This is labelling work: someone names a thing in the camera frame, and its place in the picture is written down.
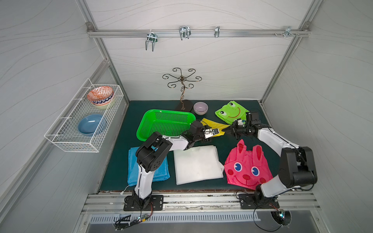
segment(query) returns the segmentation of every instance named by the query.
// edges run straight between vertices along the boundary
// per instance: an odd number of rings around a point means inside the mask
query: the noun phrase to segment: pink bunny bag
[[[247,151],[242,139],[229,153],[224,170],[228,184],[253,190],[258,184],[273,178],[261,146],[256,145],[253,151]]]

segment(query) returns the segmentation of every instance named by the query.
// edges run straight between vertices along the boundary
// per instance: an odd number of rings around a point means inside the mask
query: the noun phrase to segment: aluminum frame
[[[180,38],[179,30],[152,30],[152,33],[156,34],[158,38]],[[149,30],[95,30],[87,32],[91,38],[146,38]],[[227,30],[220,29],[219,37],[279,37],[282,38],[282,34],[285,33],[285,29],[276,30]],[[296,37],[308,37],[311,31],[305,31],[302,29],[291,30],[291,33]],[[211,30],[192,30],[190,38],[202,37],[202,38],[215,38],[215,29]]]
[[[299,25],[300,29],[308,28],[310,26],[310,23],[315,16],[317,10],[319,9],[321,3],[324,0],[314,0],[310,7],[307,10],[307,13],[305,17],[303,18],[302,22]],[[295,49],[298,47],[299,43],[301,42],[302,37],[294,37],[293,40],[291,41],[288,49],[285,52],[285,55],[283,56],[280,65],[277,67],[275,73],[272,76],[271,81],[269,82],[266,91],[263,94],[263,97],[260,100],[261,104],[264,104],[265,101],[268,99],[269,94],[271,93],[271,90],[275,86],[277,80],[281,76],[283,70],[285,69],[287,63],[289,62],[291,56],[293,55]]]
[[[162,213],[175,212],[227,212],[248,211],[240,208],[236,192],[153,192],[163,195]],[[81,214],[122,214],[124,198],[132,192],[99,193],[88,195]],[[321,210],[311,191],[289,191],[278,197],[281,209],[284,210]],[[257,209],[257,211],[271,211],[273,209]]]
[[[94,29],[97,28],[97,26],[96,26],[96,24],[95,24],[95,22],[93,20],[93,17],[91,15],[91,12],[89,11],[88,5],[85,2],[85,0],[76,0],[76,3],[78,4],[79,10],[82,13],[85,22],[86,23],[90,22],[92,24],[92,27]],[[110,55],[109,55],[109,53],[108,53],[108,51],[106,49],[104,41],[101,38],[95,38],[94,40],[95,40],[95,42],[96,42],[96,44],[97,44],[97,46],[98,46],[98,48],[99,48],[102,56],[109,61],[109,63],[110,63],[109,70],[112,73],[115,82],[120,86],[120,88],[121,88],[121,90],[122,90],[122,92],[124,94],[124,100],[127,103],[129,103],[128,95],[127,95],[127,93],[126,93],[126,91],[124,89],[124,86],[123,86],[120,78],[119,78],[118,72],[117,72],[117,70],[115,69],[115,67],[113,65],[113,61],[110,58]]]

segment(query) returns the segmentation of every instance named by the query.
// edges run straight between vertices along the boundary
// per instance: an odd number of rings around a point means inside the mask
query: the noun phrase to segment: metal panel
[[[331,232],[372,231],[372,9],[323,2],[264,103],[277,132],[313,150],[313,193]]]

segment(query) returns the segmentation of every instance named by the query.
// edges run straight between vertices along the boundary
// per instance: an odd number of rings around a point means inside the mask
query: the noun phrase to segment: perforated basket
[[[146,141],[155,131],[166,136],[178,136],[188,130],[193,121],[195,116],[192,113],[151,109],[142,117],[136,136],[140,141]]]

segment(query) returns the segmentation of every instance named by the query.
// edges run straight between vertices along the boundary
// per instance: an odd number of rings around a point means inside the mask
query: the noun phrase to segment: blue cloth
[[[136,151],[138,147],[132,147],[128,151],[128,185],[135,186],[137,184],[137,177],[139,174],[139,166],[137,164]],[[170,178],[170,173],[168,172],[168,162],[167,157],[162,162],[161,166],[154,172],[154,181],[163,181]]]

